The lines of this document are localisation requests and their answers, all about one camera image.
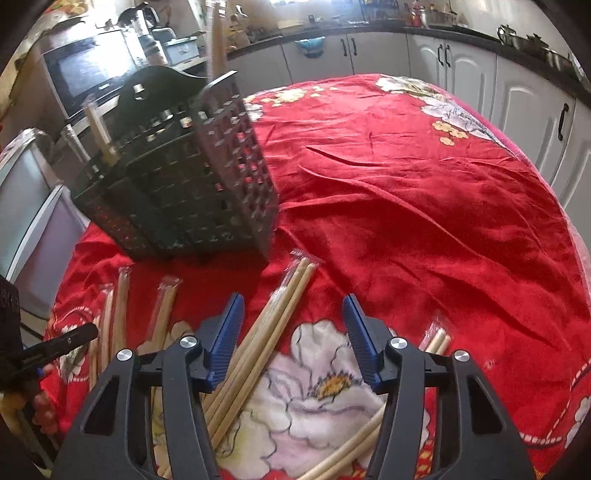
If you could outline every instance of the table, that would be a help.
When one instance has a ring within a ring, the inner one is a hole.
[[[160,280],[183,279],[172,341],[245,296],[242,336],[280,282],[290,252],[321,258],[277,351],[218,450],[223,474],[296,478],[381,406],[362,383],[340,305],[419,344],[433,319],[470,352],[547,472],[591,400],[589,256],[550,188],[503,134],[419,80],[376,74],[307,82],[245,99],[281,207],[269,264],[244,252],[199,263],[133,265],[127,342],[143,343]],[[100,313],[100,286],[131,265],[91,225],[74,252],[50,322],[58,335]],[[45,380],[67,430],[86,394],[87,362]],[[434,397],[418,475],[430,469]],[[162,432],[156,431],[158,452]],[[359,476],[369,455],[358,459]]]

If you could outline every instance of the black countertop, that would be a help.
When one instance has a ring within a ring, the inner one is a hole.
[[[489,37],[488,35],[476,31],[470,31],[468,34],[464,33],[465,31],[468,30],[465,28],[455,27],[446,28],[445,30],[441,28],[405,27],[401,24],[401,22],[396,21],[378,22],[376,24],[362,26],[308,29],[292,35],[278,36],[268,40],[262,40],[257,43],[253,43],[252,45],[229,53],[228,58],[233,59],[253,51],[262,50],[263,48],[272,47],[274,45],[281,45],[290,41],[328,35],[345,35],[360,32],[391,32],[405,33],[409,35],[424,35],[427,37],[441,38],[442,40],[457,41],[494,52],[497,55],[514,61],[515,63],[518,63],[528,70],[540,75],[591,108],[591,93],[585,90],[585,88],[577,80],[560,73],[558,70],[552,68],[550,65],[541,60],[526,55],[525,53],[512,47],[503,45],[500,41],[493,37]]]

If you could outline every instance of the black handle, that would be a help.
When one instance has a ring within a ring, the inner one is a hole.
[[[447,47],[445,47],[445,63],[447,63],[447,66],[452,68],[452,64],[449,63],[449,60],[447,59],[447,52],[450,51],[451,47],[448,45]]]
[[[441,66],[445,65],[442,61],[441,61],[441,51],[443,50],[443,45],[439,45],[439,48],[437,49],[437,59],[439,60],[439,63],[441,63]]]
[[[564,116],[566,112],[570,109],[569,104],[565,103],[564,107],[562,107],[562,113],[560,114],[560,122],[558,123],[558,140],[562,142],[564,140],[564,135],[562,134],[562,127],[564,126]]]

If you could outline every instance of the white cabinet door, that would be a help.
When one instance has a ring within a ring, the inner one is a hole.
[[[552,188],[591,249],[591,111],[580,102]]]
[[[492,123],[523,150],[551,184],[569,138],[574,99],[502,57],[497,58],[496,71]]]
[[[424,35],[408,35],[412,77],[445,88],[444,41]]]
[[[318,58],[306,57],[295,42],[284,44],[283,52],[293,83],[353,75],[347,35],[326,37]]]
[[[280,45],[228,60],[228,68],[238,72],[238,88],[244,97],[261,90],[291,85],[290,72]]]
[[[447,41],[446,90],[490,120],[495,96],[496,54]]]
[[[408,44],[404,33],[364,32],[347,34],[354,73],[410,75]]]

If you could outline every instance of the white chair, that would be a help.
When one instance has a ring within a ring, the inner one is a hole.
[[[19,290],[21,308],[48,318],[76,242],[88,226],[40,146],[25,130],[0,157],[0,274]]]

